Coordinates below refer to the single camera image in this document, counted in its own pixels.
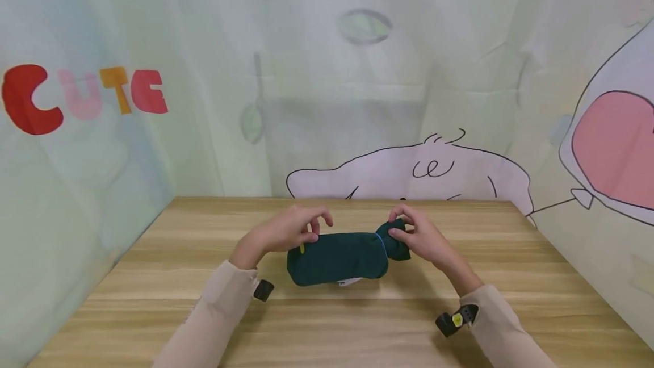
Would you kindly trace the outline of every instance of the beige sleeve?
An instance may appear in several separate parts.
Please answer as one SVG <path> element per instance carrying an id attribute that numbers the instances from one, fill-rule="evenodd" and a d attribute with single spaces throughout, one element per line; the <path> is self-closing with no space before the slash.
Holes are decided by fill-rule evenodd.
<path id="1" fill-rule="evenodd" d="M 460 300 L 477 304 L 472 334 L 495 368 L 556 368 L 520 325 L 518 316 L 494 286 L 479 287 Z"/>
<path id="2" fill-rule="evenodd" d="M 241 270 L 224 261 L 152 367 L 216 368 L 258 284 L 256 270 Z"/>

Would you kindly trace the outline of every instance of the wood grain surface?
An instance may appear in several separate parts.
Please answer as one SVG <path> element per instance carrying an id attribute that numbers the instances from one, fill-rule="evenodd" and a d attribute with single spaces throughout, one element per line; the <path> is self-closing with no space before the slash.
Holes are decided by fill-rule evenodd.
<path id="1" fill-rule="evenodd" d="M 237 240 L 292 203 L 327 204 L 335 225 L 323 233 L 372 232 L 396 204 L 178 198 L 30 367 L 149 367 Z M 560 367 L 654 366 L 654 352 L 513 205 L 411 204 L 502 291 Z M 276 289 L 267 303 L 250 304 L 222 367 L 490 366 L 468 329 L 446 339 L 436 328 L 436 316 L 458 301 L 426 261 L 391 262 L 382 279 L 349 287 L 295 286 L 285 253 L 266 256 L 259 270 Z"/>

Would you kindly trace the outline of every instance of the black wrist strap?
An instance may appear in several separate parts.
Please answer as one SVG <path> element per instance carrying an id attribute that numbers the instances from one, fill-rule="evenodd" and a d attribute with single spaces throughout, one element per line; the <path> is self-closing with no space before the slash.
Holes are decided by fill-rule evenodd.
<path id="1" fill-rule="evenodd" d="M 477 317 L 479 306 L 476 304 L 465 304 L 454 313 L 453 316 L 444 312 L 436 318 L 436 325 L 441 330 L 444 336 L 451 337 L 456 333 L 464 324 L 472 323 Z"/>
<path id="2" fill-rule="evenodd" d="M 254 298 L 265 303 L 273 290 L 275 290 L 275 286 L 266 279 L 263 279 L 259 282 L 257 289 L 254 290 Z"/>

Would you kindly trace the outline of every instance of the left hand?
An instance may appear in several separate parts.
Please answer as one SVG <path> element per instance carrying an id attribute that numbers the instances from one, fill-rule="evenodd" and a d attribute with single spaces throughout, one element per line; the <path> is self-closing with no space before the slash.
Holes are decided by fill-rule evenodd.
<path id="1" fill-rule="evenodd" d="M 287 252 L 300 244 L 314 243 L 320 235 L 318 218 L 325 219 L 327 226 L 334 225 L 326 206 L 290 206 L 249 231 L 236 245 L 229 262 L 239 269 L 250 270 L 254 269 L 268 252 Z"/>

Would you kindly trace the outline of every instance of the white curtain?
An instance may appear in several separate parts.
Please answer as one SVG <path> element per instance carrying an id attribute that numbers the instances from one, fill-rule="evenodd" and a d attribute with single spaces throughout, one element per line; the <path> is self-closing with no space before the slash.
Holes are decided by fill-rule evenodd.
<path id="1" fill-rule="evenodd" d="M 654 42 L 653 6 L 0 0 L 3 71 L 42 66 L 34 104 L 64 115 L 43 135 L 0 121 L 0 355 L 31 358 L 173 195 L 510 200 L 654 345 L 654 316 L 634 311 L 654 304 L 654 204 L 639 190 L 654 184 L 625 175 L 647 167 L 647 141 L 597 129 L 612 100 L 628 108 L 607 122 L 649 125 L 654 51 L 638 48 Z M 100 72 L 116 66 L 124 98 Z M 102 113 L 72 116 L 61 69 L 83 97 L 97 77 Z M 612 91 L 645 103 L 594 102 Z M 617 154 L 598 139 L 628 160 L 593 166 Z"/>

